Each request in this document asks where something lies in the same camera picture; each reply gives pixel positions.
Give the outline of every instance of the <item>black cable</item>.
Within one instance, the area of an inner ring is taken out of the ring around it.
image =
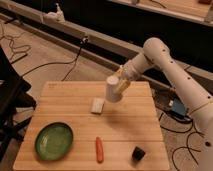
[[[162,119],[162,117],[164,116],[164,114],[165,114],[165,112],[163,112],[163,113],[160,115],[159,120]],[[187,133],[187,132],[189,132],[189,131],[192,130],[192,128],[193,128],[193,122],[191,122],[191,126],[190,126],[187,130],[185,130],[185,131],[176,131],[176,130],[172,130],[172,129],[166,128],[166,127],[164,127],[164,126],[162,126],[162,125],[160,125],[160,127],[161,127],[162,129],[164,129],[164,130],[166,130],[166,131],[169,131],[169,132],[172,132],[172,133],[185,134],[185,133]]]
[[[163,5],[162,3],[158,2],[158,1],[155,1],[155,0],[149,0],[149,1],[160,5],[164,9],[167,9],[165,5]]]
[[[75,69],[76,64],[77,64],[77,61],[78,61],[78,58],[79,58],[79,55],[81,54],[81,50],[82,50],[82,48],[83,48],[83,45],[84,45],[84,43],[82,42],[82,43],[81,43],[81,46],[80,46],[80,48],[79,48],[79,51],[78,51],[78,53],[77,53],[77,55],[76,55],[76,58],[75,58],[75,62],[74,62],[73,67],[70,68],[70,70],[67,72],[67,74],[64,76],[64,78],[63,78],[61,81],[65,81],[66,78],[67,78],[67,76]]]
[[[176,131],[176,130],[172,130],[172,129],[166,128],[166,127],[164,127],[164,126],[162,126],[162,125],[160,125],[160,127],[161,127],[162,129],[164,129],[164,130],[166,130],[166,131],[169,131],[169,132],[172,132],[172,133],[185,134],[185,133],[187,133],[187,132],[189,132],[189,131],[192,130],[193,124],[191,124],[191,126],[190,126],[187,130],[185,130],[185,131]]]
[[[161,121],[163,115],[164,115],[164,112],[162,112],[162,113],[160,114],[160,117],[159,117],[159,119],[158,119],[159,121]]]
[[[176,165],[176,163],[175,163],[175,153],[178,151],[178,150],[180,150],[180,149],[187,149],[187,150],[192,150],[192,151],[195,151],[195,152],[201,152],[200,150],[197,150],[197,149],[194,149],[194,148],[191,148],[191,147],[185,147],[185,146],[181,146],[181,147],[178,147],[178,148],[176,148],[173,152],[172,152],[172,163],[173,163],[173,165],[174,165],[174,167],[175,167],[175,169],[177,170],[177,171],[180,171],[180,169],[177,167],[177,165]]]
[[[189,147],[189,138],[194,135],[194,134],[199,134],[198,132],[191,132],[187,138],[186,138],[186,147],[188,148],[189,154],[191,155],[192,159],[195,161],[195,163],[198,165],[198,161],[195,158],[195,156],[192,154],[190,147]]]
[[[17,54],[22,54],[23,56],[26,56],[27,52],[31,49],[30,45],[15,46],[15,39],[19,39],[25,32],[21,33],[19,36],[6,35],[3,24],[1,22],[0,24],[1,24],[1,32],[2,32],[0,41],[3,39],[8,40],[9,48],[12,52],[12,56],[9,58],[9,60],[11,61],[14,58],[14,56],[16,56]]]
[[[69,62],[48,62],[48,63],[42,64],[42,65],[39,65],[39,66],[37,66],[37,67],[35,67],[35,68],[30,69],[29,71],[27,71],[26,73],[22,74],[21,76],[24,77],[24,76],[28,75],[29,73],[31,73],[31,72],[33,72],[33,71],[39,69],[39,68],[42,68],[42,67],[44,67],[44,66],[48,66],[48,65],[64,65],[64,64],[69,65],[69,64],[73,64],[73,63],[74,63],[74,67],[75,67],[75,66],[76,66],[76,62],[77,62],[77,60],[78,60],[78,57],[79,57],[79,55],[80,55],[80,53],[81,53],[81,50],[82,50],[82,48],[83,48],[83,45],[86,44],[86,43],[87,43],[87,41],[86,41],[86,42],[81,41],[78,54],[76,55],[76,57],[75,57],[73,60],[71,60],[71,61],[69,61]],[[74,67],[72,67],[72,68],[68,71],[68,73],[65,75],[65,77],[64,77],[62,80],[65,80],[65,79],[66,79],[67,75],[74,69]]]

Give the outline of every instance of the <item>floor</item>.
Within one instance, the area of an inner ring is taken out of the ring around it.
[[[49,42],[42,37],[37,36],[36,32],[28,32],[26,31],[23,26],[18,27],[13,24],[2,24],[4,27],[4,31],[6,35],[11,36],[19,36],[20,38],[16,38],[15,46],[20,45],[30,45],[31,49],[28,52],[28,56],[18,62],[16,62],[13,66],[16,71],[22,75],[29,71],[30,69],[47,62],[53,61],[70,61],[75,58],[76,53],[73,53],[63,47],[60,47],[52,42]],[[6,39],[2,39],[0,41],[1,46],[3,47],[5,53],[7,54],[8,58],[11,57],[11,49],[9,48],[9,41]],[[30,82],[32,85],[32,89],[29,91],[36,100],[39,99],[41,94],[41,90],[43,85],[46,81],[49,80],[61,80],[68,70],[71,68],[70,65],[49,65],[42,68],[39,68],[28,75],[24,76],[24,79]],[[107,76],[111,75],[113,71],[108,68],[105,68],[102,65],[99,65],[91,60],[88,60],[82,56],[79,57],[77,62],[76,68],[68,75],[66,80],[105,80]],[[160,116],[161,111],[157,110],[158,116]],[[32,115],[33,111],[28,110],[25,112],[20,113],[17,115],[18,117],[15,118],[18,121],[20,118],[28,117]],[[160,124],[166,128],[176,130],[176,131],[184,131],[187,130],[190,125],[182,125],[179,124],[166,115],[163,115]],[[190,135],[191,132],[194,132],[192,129],[190,132],[185,134],[177,134],[170,131],[166,131],[162,129],[162,133],[164,136],[166,149],[168,152],[168,157],[170,160],[171,170],[175,170],[173,162],[172,162],[172,152],[174,149],[186,146],[186,139],[187,136]],[[202,138],[198,134],[190,135],[189,144],[190,147],[195,149],[200,149]],[[18,152],[20,146],[20,142],[12,141],[7,153],[0,163],[0,170],[1,171],[12,171],[13,162],[16,158],[16,154]],[[190,156],[187,149],[180,149],[178,150],[175,155],[175,163],[179,170],[181,171],[193,171],[196,168],[196,163],[193,161],[192,157]]]

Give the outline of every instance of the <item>carrot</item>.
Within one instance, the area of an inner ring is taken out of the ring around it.
[[[96,159],[98,163],[102,163],[104,161],[104,151],[103,145],[100,137],[96,137],[95,141],[96,145]]]

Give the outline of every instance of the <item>black object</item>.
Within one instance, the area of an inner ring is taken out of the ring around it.
[[[134,161],[140,161],[145,154],[146,154],[145,151],[143,151],[141,148],[136,146],[132,153],[132,159]]]
[[[12,138],[23,140],[19,130],[27,126],[31,120],[28,118],[22,122],[13,123],[13,115],[17,107],[36,107],[36,101],[26,92],[31,85],[26,82],[13,69],[3,49],[0,46],[0,161]]]

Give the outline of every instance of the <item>wooden table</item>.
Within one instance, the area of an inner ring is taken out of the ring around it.
[[[131,0],[117,0],[120,2],[131,3]],[[180,12],[205,18],[210,8],[208,4],[198,3],[198,0],[140,0],[138,5],[149,5],[162,8],[160,4],[166,7],[167,10]]]
[[[133,82],[118,103],[105,102],[103,113],[90,113],[92,100],[104,97],[104,82],[48,82],[28,126],[14,163],[16,171],[31,170],[169,170],[152,94],[147,82]],[[59,161],[38,159],[34,141],[49,123],[65,122],[74,131],[69,153]],[[95,139],[103,140],[104,162],[96,162]],[[135,146],[146,155],[135,164]]]

